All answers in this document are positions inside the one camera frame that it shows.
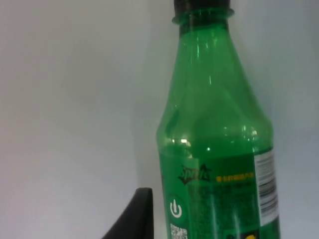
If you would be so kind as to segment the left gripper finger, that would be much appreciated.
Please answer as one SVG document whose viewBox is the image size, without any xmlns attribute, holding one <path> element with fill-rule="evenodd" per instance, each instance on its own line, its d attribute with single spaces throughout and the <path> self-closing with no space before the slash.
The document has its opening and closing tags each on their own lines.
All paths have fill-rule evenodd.
<svg viewBox="0 0 319 239">
<path fill-rule="evenodd" d="M 117 221 L 103 236 L 104 239 L 153 238 L 153 190 L 137 188 Z"/>
</svg>

